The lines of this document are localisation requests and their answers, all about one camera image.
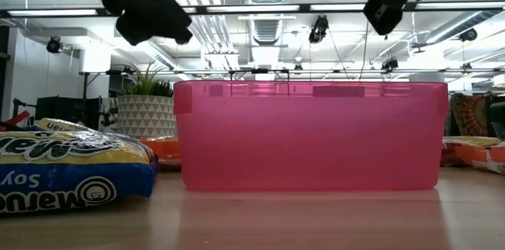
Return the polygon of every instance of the white wall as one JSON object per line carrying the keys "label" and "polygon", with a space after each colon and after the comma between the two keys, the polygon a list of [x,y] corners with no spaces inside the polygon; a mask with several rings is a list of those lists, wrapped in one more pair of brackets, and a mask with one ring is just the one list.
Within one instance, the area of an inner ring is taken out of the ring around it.
{"label": "white wall", "polygon": [[[13,100],[36,104],[38,98],[61,96],[82,98],[84,79],[79,76],[80,60],[68,54],[49,54],[45,45],[11,28],[6,66],[6,85],[2,103],[2,120],[12,117]],[[35,115],[35,109],[20,107]]]}

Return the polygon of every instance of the green leaves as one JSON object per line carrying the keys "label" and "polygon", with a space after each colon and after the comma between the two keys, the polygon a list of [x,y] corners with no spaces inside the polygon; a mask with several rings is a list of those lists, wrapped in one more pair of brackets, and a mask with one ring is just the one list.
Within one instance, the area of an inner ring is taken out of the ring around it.
{"label": "green leaves", "polygon": [[133,83],[127,88],[123,89],[125,95],[155,95],[155,96],[174,96],[174,90],[170,87],[170,83],[165,80],[155,80],[156,74],[163,70],[163,68],[157,68],[151,70],[152,65],[155,61],[149,62],[148,68],[145,73],[142,73],[140,69],[134,64],[130,64],[132,69],[135,71],[135,76],[133,78]]}

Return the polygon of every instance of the fluorescent light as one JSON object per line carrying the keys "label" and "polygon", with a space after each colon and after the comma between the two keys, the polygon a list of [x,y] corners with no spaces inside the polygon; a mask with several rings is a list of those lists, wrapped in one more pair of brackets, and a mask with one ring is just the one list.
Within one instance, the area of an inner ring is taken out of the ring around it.
{"label": "fluorescent light", "polygon": [[270,16],[270,15],[256,15],[247,17],[238,17],[240,21],[291,21],[295,20],[295,16]]}
{"label": "fluorescent light", "polygon": [[[298,73],[298,72],[294,69],[291,69],[290,73]],[[299,73],[333,73],[333,69],[303,69]]]}
{"label": "fluorescent light", "polygon": [[183,10],[186,13],[196,13],[196,8],[194,8],[194,7],[183,7]]}
{"label": "fluorescent light", "polygon": [[183,70],[180,73],[186,74],[227,74],[230,73],[227,70]]}
{"label": "fluorescent light", "polygon": [[9,10],[7,13],[12,17],[92,16],[98,14],[94,9]]}
{"label": "fluorescent light", "polygon": [[178,78],[180,78],[181,80],[193,80],[193,78],[192,78],[192,77],[186,76],[184,73],[179,73],[177,76],[178,76]]}
{"label": "fluorescent light", "polygon": [[505,2],[419,2],[416,9],[480,9],[505,7]]}
{"label": "fluorescent light", "polygon": [[365,4],[341,4],[341,5],[311,5],[311,11],[344,11],[344,10],[363,10]]}
{"label": "fluorescent light", "polygon": [[299,5],[262,5],[262,6],[210,6],[209,13],[256,13],[256,12],[296,12]]}

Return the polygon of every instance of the red object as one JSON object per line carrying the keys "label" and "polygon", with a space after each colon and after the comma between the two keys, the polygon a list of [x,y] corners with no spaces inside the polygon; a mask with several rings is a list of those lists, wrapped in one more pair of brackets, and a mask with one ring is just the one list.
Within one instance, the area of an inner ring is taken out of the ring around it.
{"label": "red object", "polygon": [[[17,125],[17,123],[23,121],[24,119],[30,117],[30,113],[27,111],[23,111],[20,114],[10,118],[9,120],[5,121],[6,124],[9,125]],[[0,131],[5,131],[6,127],[0,126]]]}

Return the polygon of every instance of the instant noodle package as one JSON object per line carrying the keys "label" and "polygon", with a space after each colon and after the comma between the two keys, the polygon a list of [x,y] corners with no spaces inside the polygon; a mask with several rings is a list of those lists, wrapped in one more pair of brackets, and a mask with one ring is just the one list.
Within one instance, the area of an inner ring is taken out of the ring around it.
{"label": "instant noodle package", "polygon": [[0,214],[149,197],[156,164],[151,148],[124,136],[0,132]]}

